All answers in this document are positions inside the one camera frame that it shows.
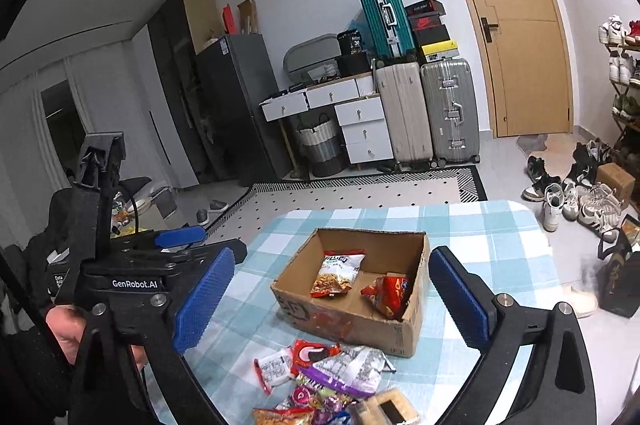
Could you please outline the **left hand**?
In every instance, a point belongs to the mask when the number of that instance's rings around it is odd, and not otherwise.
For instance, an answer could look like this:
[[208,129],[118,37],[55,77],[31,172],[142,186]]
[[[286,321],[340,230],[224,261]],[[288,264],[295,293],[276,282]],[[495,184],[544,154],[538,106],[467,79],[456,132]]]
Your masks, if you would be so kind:
[[74,364],[85,332],[84,315],[73,305],[53,306],[46,314],[46,322],[66,360]]

